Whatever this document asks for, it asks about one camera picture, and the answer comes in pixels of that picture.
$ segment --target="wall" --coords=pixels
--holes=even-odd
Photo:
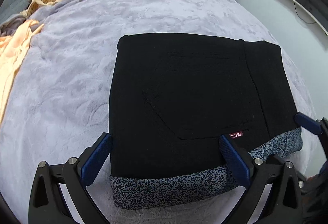
[[[328,37],[319,25],[300,20],[291,0],[236,0],[273,34],[298,67],[309,89],[318,119],[328,117]],[[297,12],[312,22],[301,8]],[[318,173],[325,161],[321,146],[312,158],[307,176]]]

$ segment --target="bed sheet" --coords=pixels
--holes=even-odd
[[[31,18],[45,27],[32,38],[0,129],[0,191],[23,224],[38,163],[66,162],[108,131],[109,89],[120,37],[195,33],[278,44],[234,0],[64,0]],[[304,81],[283,49],[282,60],[297,109],[315,117]],[[307,131],[302,139],[303,149],[289,160],[304,172],[317,139]],[[109,158],[87,189],[111,223],[221,223],[244,191],[238,187],[185,205],[123,210],[113,204],[108,175]],[[65,187],[63,192],[82,223]]]

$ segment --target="metal pin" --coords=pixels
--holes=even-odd
[[[41,161],[39,163],[39,168],[43,168],[45,165],[46,165],[46,162],[45,161]]]
[[[285,164],[288,168],[292,168],[294,166],[293,163],[290,161],[287,161]]]
[[[68,160],[68,163],[70,163],[71,165],[75,164],[77,162],[77,158],[76,157],[71,157],[69,160]]]
[[[260,159],[260,158],[255,158],[255,159],[254,159],[254,162],[255,162],[255,164],[257,164],[257,165],[262,165],[262,164],[263,164],[263,160]]]

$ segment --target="peach garment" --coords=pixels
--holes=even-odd
[[[30,27],[38,23],[37,20],[27,20],[17,28],[13,36],[0,37],[0,124],[14,78],[30,47],[30,40],[44,26],[42,24],[32,32]]]

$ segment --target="clothing tag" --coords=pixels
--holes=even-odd
[[[243,136],[243,132],[242,132],[242,131],[239,131],[239,132],[231,133],[231,134],[229,134],[229,135],[230,135],[230,137],[231,137],[232,139],[234,139],[234,138],[237,138],[237,137]]]

